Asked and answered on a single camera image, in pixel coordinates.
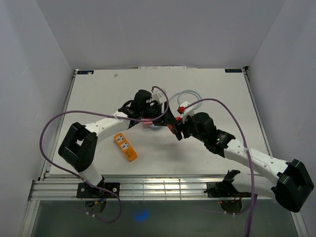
white table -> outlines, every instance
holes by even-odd
[[[267,153],[256,112],[243,73],[226,73],[224,69],[129,69],[95,70],[92,75],[77,75],[67,110],[87,110],[112,114],[124,102],[133,99],[139,89],[150,90],[153,85],[164,88],[169,96],[184,89],[193,89],[203,98],[211,97],[225,103],[239,121],[248,145]],[[193,102],[196,98],[186,94],[182,101]],[[177,116],[176,98],[171,110]],[[207,112],[218,129],[241,135],[227,111],[216,102],[206,101],[196,110]],[[59,155],[58,148],[72,123],[81,124],[97,121],[101,117],[86,114],[66,115],[57,141],[53,161],[74,170]],[[227,160],[209,152],[195,138],[178,141],[168,128],[151,130],[143,124],[123,131],[133,146],[138,158],[129,162],[113,137],[101,142],[96,149],[94,163],[101,174],[107,175],[210,175],[226,174],[228,170],[249,169],[235,161]],[[51,167],[50,175],[65,176],[68,173]]]

gray floor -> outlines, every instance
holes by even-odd
[[[124,201],[121,218],[113,224],[105,224],[85,215],[84,201],[41,201],[32,237],[243,236],[248,212],[233,217],[203,209],[222,210],[217,201]],[[110,219],[117,212],[118,203],[110,201],[102,215]],[[298,235],[289,211],[275,201],[258,200],[251,236]]]

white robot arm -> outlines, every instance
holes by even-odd
[[[96,145],[119,131],[133,127],[140,119],[153,119],[163,114],[154,121],[154,125],[168,126],[178,140],[193,136],[212,153],[249,167],[247,149],[243,143],[217,129],[207,113],[194,114],[193,107],[186,108],[188,105],[187,101],[180,105],[178,112],[182,117],[176,119],[169,108],[163,113],[166,99],[161,91],[151,94],[139,90],[134,100],[127,101],[113,114],[114,118],[104,118],[86,125],[78,122],[72,124],[58,153],[83,179],[101,187],[104,179],[93,165]],[[263,176],[255,176],[255,193],[275,198],[284,208],[298,212],[314,189],[304,164],[296,159],[292,162],[280,160],[255,149],[249,149],[249,152],[254,171]],[[231,170],[222,182],[208,188],[207,193],[209,197],[230,197],[250,190],[250,175]]]

light blue cable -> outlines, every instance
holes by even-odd
[[[197,100],[202,99],[201,95],[200,95],[199,93],[197,93],[196,91],[194,91],[194,90],[183,90],[183,91],[178,92],[178,93],[174,94],[173,96],[171,96],[171,97],[169,98],[169,101],[171,101],[172,98],[178,96],[177,101],[178,101],[178,104],[181,105],[182,103],[180,102],[180,97],[181,97],[181,95],[182,95],[183,93],[187,93],[187,94],[194,95],[194,96],[197,98]],[[199,107],[201,107],[201,105],[202,105],[202,102],[199,102],[199,103],[197,103],[197,105],[195,105],[193,108],[196,110],[196,109],[198,109]],[[150,128],[153,129],[153,130],[158,130],[158,129],[161,129],[163,126],[155,126],[155,125],[153,125],[153,124],[150,124],[150,125],[148,125],[148,127],[150,127]]]

orange power strip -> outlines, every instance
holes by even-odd
[[[127,141],[127,139],[123,136],[122,133],[118,133],[114,136],[114,141],[118,145],[118,147],[122,150],[122,152],[125,154],[129,162],[132,162],[137,158],[137,154],[130,145],[130,143]]]

